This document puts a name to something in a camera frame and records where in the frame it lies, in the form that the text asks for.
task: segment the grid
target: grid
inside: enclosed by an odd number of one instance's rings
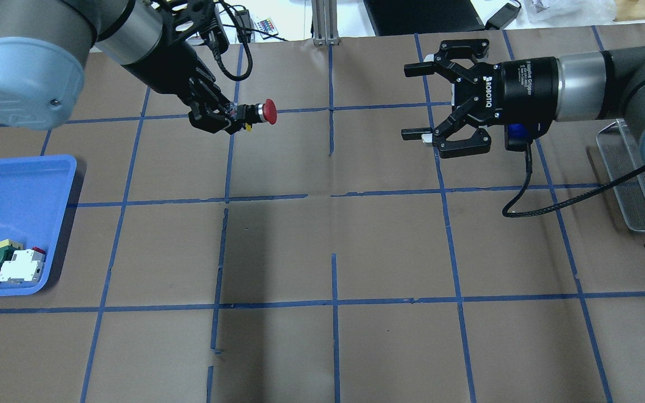
[[[601,38],[598,31],[593,27],[593,32],[597,43],[599,44],[599,49],[604,49],[602,45]],[[506,31],[503,33],[509,55],[514,59],[514,53],[512,49],[512,44],[510,43],[509,37],[507,36]],[[422,48],[420,47],[419,36],[415,35],[415,45],[417,46],[417,54],[419,60],[422,61],[423,54]],[[335,112],[341,110],[368,110],[368,109],[394,109],[394,108],[405,108],[405,107],[426,107],[428,113],[428,120],[430,126],[433,125],[433,111],[432,108],[435,106],[445,106],[449,105],[449,102],[432,102],[430,96],[430,89],[428,86],[427,78],[423,77],[423,86],[425,89],[425,99],[424,103],[409,103],[409,104],[392,104],[392,105],[358,105],[358,106],[335,106],[334,103],[334,87],[333,87],[333,56],[334,56],[334,46],[328,48],[328,77],[329,77],[329,88],[330,88],[330,105],[328,108],[301,108],[301,109],[287,109],[280,110],[279,113],[290,114],[290,113],[309,113],[309,112],[321,112],[324,110],[329,111],[330,119],[330,155],[335,152]],[[241,67],[243,64],[243,49],[241,48],[238,56],[238,74],[241,72]],[[240,93],[240,84],[236,84],[235,90],[235,102],[238,102],[238,97]],[[120,217],[118,219],[118,226],[115,230],[114,242],[110,252],[110,261],[108,265],[108,271],[105,278],[104,288],[100,298],[100,304],[98,306],[89,306],[89,307],[71,307],[71,308],[0,308],[0,314],[28,314],[28,313],[77,313],[77,312],[90,312],[97,313],[95,329],[93,332],[89,357],[87,361],[87,369],[85,372],[85,378],[83,382],[83,388],[81,391],[80,401],[83,403],[87,398],[87,390],[90,380],[90,373],[92,365],[95,359],[95,352],[97,348],[97,341],[99,332],[101,329],[102,318],[104,313],[110,312],[136,312],[136,311],[212,311],[213,313],[213,322],[212,322],[212,334],[211,334],[211,344],[210,349],[215,352],[215,354],[220,354],[217,350],[217,339],[218,339],[218,317],[221,310],[232,310],[232,309],[271,309],[271,308],[291,308],[291,307],[304,307],[304,306],[331,306],[333,309],[333,318],[332,318],[332,327],[333,327],[333,362],[334,362],[334,381],[335,381],[335,401],[342,401],[341,392],[340,392],[340,331],[339,331],[339,319],[338,319],[338,308],[340,306],[361,306],[362,304],[415,304],[415,303],[448,303],[455,304],[457,306],[458,317],[459,317],[459,329],[461,344],[464,354],[464,368],[466,370],[466,379],[468,380],[469,396],[471,401],[476,402],[476,392],[474,387],[474,376],[473,376],[473,366],[471,365],[470,357],[470,347],[468,342],[468,330],[466,329],[466,321],[464,314],[464,305],[465,303],[471,302],[494,302],[494,301],[549,301],[549,300],[577,300],[581,305],[583,311],[584,320],[586,322],[586,330],[588,331],[588,339],[591,343],[591,348],[593,350],[594,359],[596,361],[597,369],[599,372],[599,378],[601,380],[602,388],[604,389],[604,395],[606,400],[611,402],[614,399],[612,398],[612,390],[609,387],[607,382],[606,372],[604,370],[604,363],[601,359],[601,354],[599,352],[599,346],[596,341],[596,336],[594,333],[593,324],[591,317],[588,311],[586,301],[589,299],[598,299],[598,298],[638,298],[645,297],[645,291],[628,291],[628,292],[602,292],[602,293],[587,293],[583,290],[581,281],[578,278],[578,273],[576,270],[576,262],[574,259],[573,248],[571,246],[569,235],[566,230],[564,218],[560,212],[556,212],[556,219],[558,221],[558,226],[560,228],[561,235],[563,237],[563,242],[565,245],[566,254],[568,257],[569,264],[571,266],[571,275],[574,278],[576,285],[575,293],[554,293],[554,294],[537,294],[537,295],[506,295],[506,296],[466,296],[461,290],[461,284],[459,280],[459,273],[457,270],[456,262],[456,252],[455,252],[455,236],[453,232],[453,227],[450,220],[450,210],[448,209],[448,200],[447,195],[455,192],[477,192],[477,191],[512,191],[520,189],[520,186],[494,186],[488,188],[475,188],[475,187],[462,187],[462,188],[448,188],[445,186],[445,177],[443,176],[443,171],[440,164],[440,156],[437,151],[433,154],[434,162],[437,168],[437,178],[438,178],[438,188],[435,189],[413,189],[413,190],[399,190],[399,191],[363,191],[355,192],[351,191],[346,194],[333,194],[333,198],[345,198],[345,197],[358,197],[358,196],[392,196],[392,195],[404,195],[404,194],[440,194],[442,211],[443,211],[443,222],[445,223],[445,232],[446,238],[448,239],[448,251],[450,252],[451,267],[452,267],[452,277],[454,279],[455,286],[455,296],[449,297],[430,297],[430,298],[366,298],[366,299],[340,299],[338,298],[338,269],[337,269],[337,255],[333,253],[331,255],[330,266],[331,266],[331,285],[332,285],[332,298],[325,300],[313,300],[313,301],[291,301],[291,302],[273,302],[273,303],[222,303],[221,302],[221,291],[222,291],[222,279],[223,279],[223,261],[225,260],[225,249],[226,249],[226,230],[228,226],[228,209],[223,210],[222,217],[222,229],[220,236],[220,248],[218,255],[218,271],[217,271],[217,285],[215,299],[213,303],[204,303],[204,304],[164,304],[163,306],[106,306],[106,299],[108,296],[108,288],[110,285],[111,278],[111,269],[114,265],[116,252],[118,249],[118,242],[120,239],[121,229],[123,226],[126,208],[129,206],[142,206],[142,205],[156,205],[156,204],[199,204],[199,203],[225,203],[229,204],[231,202],[248,202],[248,201],[261,201],[261,200],[285,200],[285,199],[305,199],[308,197],[308,194],[279,194],[279,195],[266,195],[266,196],[246,196],[246,197],[231,197],[230,192],[230,183],[231,183],[231,171],[232,171],[232,161],[233,155],[235,155],[235,135],[230,136],[230,147],[228,148],[228,161],[226,168],[226,181],[225,181],[225,196],[223,198],[212,198],[212,199],[161,199],[161,200],[148,200],[148,201],[129,201],[128,193],[130,190],[131,179],[133,176],[133,169],[135,166],[136,155],[138,151],[138,143],[141,139],[141,130],[144,123],[147,120],[160,120],[160,119],[172,119],[172,118],[182,118],[186,115],[146,115],[146,109],[148,107],[149,95],[151,94],[150,88],[146,91],[146,96],[143,102],[143,107],[141,109],[140,116],[132,117],[122,117],[122,118],[104,118],[104,119],[85,119],[85,120],[71,120],[67,124],[77,124],[77,123],[97,123],[97,122],[111,122],[111,121],[137,121],[138,128],[136,131],[135,140],[133,143],[133,152],[130,156],[130,163],[128,168],[128,178],[125,184],[125,190],[123,194],[122,201],[115,202],[90,202],[90,203],[79,203],[76,205],[71,205],[69,207],[76,207],[79,209],[89,208],[89,207],[120,207]],[[49,138],[52,131],[49,130],[46,133],[46,138],[44,140],[43,146],[41,146],[41,154],[44,155],[46,151]],[[580,184],[555,184],[549,166],[547,164],[544,149],[540,142],[537,142],[537,152],[540,155],[543,171],[547,184],[544,185],[533,185],[530,186],[530,189],[536,190],[547,190],[550,193],[550,196],[553,202],[558,201],[556,191],[559,189],[586,189],[591,187],[598,186],[593,183],[580,183]],[[207,372],[207,401],[212,399],[212,388],[213,382],[215,382],[215,367],[210,365]]]

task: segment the cutting board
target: cutting board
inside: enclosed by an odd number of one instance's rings
[[[616,20],[645,20],[645,0],[616,0]]]

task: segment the metal post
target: metal post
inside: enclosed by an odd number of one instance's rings
[[[312,30],[316,46],[340,44],[338,0],[312,0]]]

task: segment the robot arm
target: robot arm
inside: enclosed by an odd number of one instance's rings
[[[186,43],[197,32],[217,59],[228,49],[214,0],[158,3],[0,0],[0,122],[37,130],[65,123],[95,43],[152,90],[179,97],[196,128],[235,133],[275,123],[271,100],[235,105]]]
[[[405,140],[422,139],[442,158],[489,151],[489,125],[505,125],[504,145],[524,151],[553,120],[625,118],[638,137],[645,162],[645,46],[641,48],[520,59],[499,64],[487,56],[486,39],[448,40],[425,62],[407,64],[407,77],[438,73],[452,83],[450,117],[432,128],[402,130]],[[453,60],[469,59],[466,69]],[[476,131],[467,140],[448,140],[464,125]]]

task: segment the plastic bag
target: plastic bag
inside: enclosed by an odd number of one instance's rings
[[[616,18],[614,0],[523,0],[530,23],[600,25]]]

